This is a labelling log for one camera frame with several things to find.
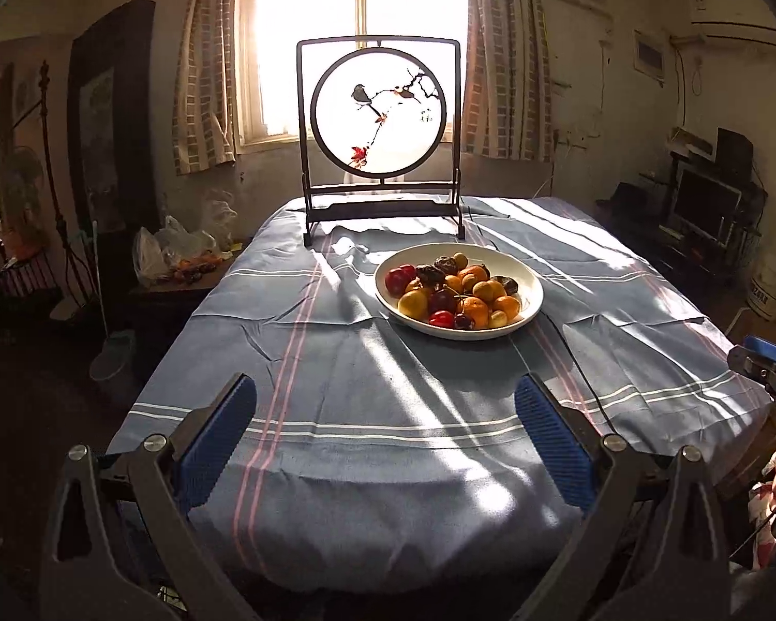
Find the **orange tomato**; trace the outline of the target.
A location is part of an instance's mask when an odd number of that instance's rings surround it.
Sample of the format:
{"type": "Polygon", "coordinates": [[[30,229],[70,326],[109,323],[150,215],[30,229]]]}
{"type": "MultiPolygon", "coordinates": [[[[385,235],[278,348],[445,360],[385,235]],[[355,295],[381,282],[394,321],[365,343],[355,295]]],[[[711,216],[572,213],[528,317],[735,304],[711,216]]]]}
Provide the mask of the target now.
{"type": "Polygon", "coordinates": [[[520,299],[516,296],[500,296],[492,301],[492,308],[495,311],[502,311],[506,314],[509,322],[513,322],[521,311],[520,299]]]}
{"type": "Polygon", "coordinates": [[[409,283],[408,286],[406,286],[406,293],[410,292],[410,290],[416,290],[420,289],[422,287],[422,282],[420,282],[419,277],[415,277],[415,279],[412,280],[412,282],[409,283]]]}

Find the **large orange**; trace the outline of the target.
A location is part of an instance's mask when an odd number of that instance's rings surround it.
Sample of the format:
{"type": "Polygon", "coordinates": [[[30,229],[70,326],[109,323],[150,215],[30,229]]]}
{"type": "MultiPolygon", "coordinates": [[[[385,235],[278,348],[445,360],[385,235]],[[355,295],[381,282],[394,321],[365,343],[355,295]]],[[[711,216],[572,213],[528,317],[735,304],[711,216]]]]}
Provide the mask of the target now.
{"type": "Polygon", "coordinates": [[[459,305],[459,312],[471,321],[474,331],[486,330],[489,325],[489,306],[478,297],[464,297],[459,305]]]}

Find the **small mandarin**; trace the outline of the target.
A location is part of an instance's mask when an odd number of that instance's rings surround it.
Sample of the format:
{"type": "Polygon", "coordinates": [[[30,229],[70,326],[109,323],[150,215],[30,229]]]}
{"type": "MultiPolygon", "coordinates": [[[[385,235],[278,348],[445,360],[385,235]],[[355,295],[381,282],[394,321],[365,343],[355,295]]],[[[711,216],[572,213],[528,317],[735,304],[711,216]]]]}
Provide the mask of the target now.
{"type": "Polygon", "coordinates": [[[485,282],[485,280],[490,279],[490,272],[485,268],[483,263],[473,263],[462,271],[459,271],[458,276],[461,277],[461,279],[465,279],[467,276],[473,276],[478,282],[485,282]]]}
{"type": "Polygon", "coordinates": [[[447,275],[445,277],[445,283],[447,283],[447,286],[451,287],[454,292],[462,292],[462,280],[459,279],[457,275],[447,275]]]}

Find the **dark plum front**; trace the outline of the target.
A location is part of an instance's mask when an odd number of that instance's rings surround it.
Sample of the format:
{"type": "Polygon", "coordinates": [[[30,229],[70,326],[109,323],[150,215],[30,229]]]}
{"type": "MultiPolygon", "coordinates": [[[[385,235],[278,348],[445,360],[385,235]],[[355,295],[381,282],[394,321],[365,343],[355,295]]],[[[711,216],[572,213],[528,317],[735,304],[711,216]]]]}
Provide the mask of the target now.
{"type": "Polygon", "coordinates": [[[475,322],[473,322],[471,317],[465,316],[465,314],[457,314],[454,317],[454,327],[457,330],[472,331],[474,326],[475,322]]]}

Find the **dark red apple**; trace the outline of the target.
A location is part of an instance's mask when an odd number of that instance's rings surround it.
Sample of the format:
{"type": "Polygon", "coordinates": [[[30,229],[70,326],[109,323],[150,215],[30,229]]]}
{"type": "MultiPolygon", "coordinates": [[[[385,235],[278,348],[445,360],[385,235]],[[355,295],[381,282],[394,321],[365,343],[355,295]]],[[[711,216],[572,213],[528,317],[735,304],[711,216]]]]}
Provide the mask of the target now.
{"type": "Polygon", "coordinates": [[[458,311],[459,294],[454,292],[451,287],[443,286],[436,289],[429,297],[429,313],[435,314],[439,311],[449,311],[455,314],[458,311]]]}

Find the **large yellow-orange tomato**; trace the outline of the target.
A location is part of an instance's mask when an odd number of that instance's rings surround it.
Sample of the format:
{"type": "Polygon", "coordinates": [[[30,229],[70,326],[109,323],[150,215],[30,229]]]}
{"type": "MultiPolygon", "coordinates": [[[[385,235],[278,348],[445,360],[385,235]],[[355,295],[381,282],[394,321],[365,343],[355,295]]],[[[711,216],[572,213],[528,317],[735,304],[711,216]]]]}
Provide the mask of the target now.
{"type": "Polygon", "coordinates": [[[409,290],[396,303],[396,310],[413,320],[429,320],[429,293],[425,287],[409,290]]]}

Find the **orange tomato back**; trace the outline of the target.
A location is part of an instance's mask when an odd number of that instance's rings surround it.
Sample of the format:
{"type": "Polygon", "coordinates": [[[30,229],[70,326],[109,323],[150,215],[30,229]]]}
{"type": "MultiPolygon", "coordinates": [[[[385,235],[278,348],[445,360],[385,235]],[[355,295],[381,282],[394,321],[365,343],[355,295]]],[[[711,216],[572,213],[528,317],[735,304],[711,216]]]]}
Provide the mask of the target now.
{"type": "Polygon", "coordinates": [[[419,277],[415,277],[415,279],[412,280],[412,282],[409,283],[408,286],[406,286],[406,293],[410,292],[410,290],[416,290],[420,289],[422,287],[422,282],[420,282],[419,277]]]}

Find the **red cherry tomato back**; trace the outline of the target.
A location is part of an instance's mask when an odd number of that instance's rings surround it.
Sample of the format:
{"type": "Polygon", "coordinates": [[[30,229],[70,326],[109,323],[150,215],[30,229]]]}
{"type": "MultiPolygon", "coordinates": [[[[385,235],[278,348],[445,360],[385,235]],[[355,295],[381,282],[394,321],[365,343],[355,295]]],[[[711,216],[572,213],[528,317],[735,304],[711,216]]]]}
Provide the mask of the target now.
{"type": "Polygon", "coordinates": [[[437,328],[454,328],[454,314],[449,310],[440,310],[433,313],[429,318],[430,326],[437,328]]]}

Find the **red cherry tomato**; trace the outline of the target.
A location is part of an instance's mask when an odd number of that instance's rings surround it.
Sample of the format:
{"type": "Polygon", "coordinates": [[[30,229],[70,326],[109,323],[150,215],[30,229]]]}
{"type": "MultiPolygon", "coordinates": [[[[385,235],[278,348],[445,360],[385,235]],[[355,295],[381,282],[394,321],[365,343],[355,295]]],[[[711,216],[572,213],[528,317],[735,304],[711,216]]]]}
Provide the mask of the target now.
{"type": "Polygon", "coordinates": [[[413,280],[416,277],[416,267],[411,263],[404,263],[400,265],[399,269],[405,273],[409,280],[413,280]]]}
{"type": "Polygon", "coordinates": [[[437,328],[454,328],[454,314],[449,310],[440,310],[433,313],[429,318],[430,326],[437,328]]]}

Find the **small longan front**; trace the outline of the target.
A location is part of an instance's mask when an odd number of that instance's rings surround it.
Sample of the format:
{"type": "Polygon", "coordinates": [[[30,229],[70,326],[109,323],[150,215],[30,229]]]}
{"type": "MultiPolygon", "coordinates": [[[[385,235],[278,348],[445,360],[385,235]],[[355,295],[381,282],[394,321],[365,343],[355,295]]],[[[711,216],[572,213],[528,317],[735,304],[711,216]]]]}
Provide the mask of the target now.
{"type": "Polygon", "coordinates": [[[495,310],[490,313],[489,327],[490,328],[502,328],[509,324],[508,316],[502,310],[495,310]]]}

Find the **white oval plate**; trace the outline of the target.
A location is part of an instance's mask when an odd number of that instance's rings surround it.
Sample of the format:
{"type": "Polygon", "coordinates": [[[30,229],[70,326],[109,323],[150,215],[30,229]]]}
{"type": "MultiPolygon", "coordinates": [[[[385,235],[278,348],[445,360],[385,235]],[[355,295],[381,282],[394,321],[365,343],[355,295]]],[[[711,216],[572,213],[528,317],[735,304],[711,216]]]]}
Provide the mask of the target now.
{"type": "Polygon", "coordinates": [[[423,244],[388,257],[374,275],[385,310],[423,334],[486,341],[534,320],[544,303],[536,273],[494,249],[423,244]]]}

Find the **small mandarin in plate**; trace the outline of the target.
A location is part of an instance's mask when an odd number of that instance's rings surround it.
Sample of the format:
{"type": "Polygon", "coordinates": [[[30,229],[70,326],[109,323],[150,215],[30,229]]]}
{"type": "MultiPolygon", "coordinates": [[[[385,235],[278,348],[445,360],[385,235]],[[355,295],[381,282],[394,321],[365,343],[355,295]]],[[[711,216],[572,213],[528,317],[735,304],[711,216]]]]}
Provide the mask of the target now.
{"type": "Polygon", "coordinates": [[[447,283],[447,286],[451,287],[454,292],[462,292],[462,280],[459,279],[457,275],[447,275],[445,277],[445,283],[447,283]]]}

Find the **dried brown fruit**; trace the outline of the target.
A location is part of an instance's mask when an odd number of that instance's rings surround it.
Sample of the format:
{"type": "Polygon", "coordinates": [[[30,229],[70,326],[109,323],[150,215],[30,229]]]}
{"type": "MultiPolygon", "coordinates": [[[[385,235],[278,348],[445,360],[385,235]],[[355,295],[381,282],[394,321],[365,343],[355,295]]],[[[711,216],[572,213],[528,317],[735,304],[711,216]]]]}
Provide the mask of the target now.
{"type": "Polygon", "coordinates": [[[457,275],[459,269],[461,269],[458,263],[455,262],[455,259],[453,257],[449,257],[448,255],[443,255],[443,257],[437,258],[435,263],[433,263],[433,267],[439,269],[439,271],[443,272],[444,275],[457,275]]]}
{"type": "Polygon", "coordinates": [[[445,283],[445,273],[435,265],[417,265],[416,277],[423,287],[439,287],[445,283]]]}

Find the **right window curtain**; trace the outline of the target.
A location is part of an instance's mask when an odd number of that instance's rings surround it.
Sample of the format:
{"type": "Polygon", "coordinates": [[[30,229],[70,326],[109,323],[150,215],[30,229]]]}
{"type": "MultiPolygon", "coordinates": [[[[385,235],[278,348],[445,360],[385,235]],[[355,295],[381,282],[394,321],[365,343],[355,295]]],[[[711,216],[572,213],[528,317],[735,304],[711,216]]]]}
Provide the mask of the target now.
{"type": "Polygon", "coordinates": [[[468,0],[461,143],[492,160],[552,160],[551,67],[541,0],[468,0]]]}

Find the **window curtain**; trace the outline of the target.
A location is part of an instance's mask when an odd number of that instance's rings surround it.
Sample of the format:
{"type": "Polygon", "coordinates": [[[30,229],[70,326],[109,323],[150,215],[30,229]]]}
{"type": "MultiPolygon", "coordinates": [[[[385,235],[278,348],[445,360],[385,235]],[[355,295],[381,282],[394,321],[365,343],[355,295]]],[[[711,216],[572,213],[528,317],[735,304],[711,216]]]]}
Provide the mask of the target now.
{"type": "Polygon", "coordinates": [[[492,160],[552,160],[551,67],[541,0],[468,0],[461,143],[492,160]]]}
{"type": "Polygon", "coordinates": [[[235,160],[235,0],[187,0],[173,97],[175,170],[195,174],[235,160]]]}

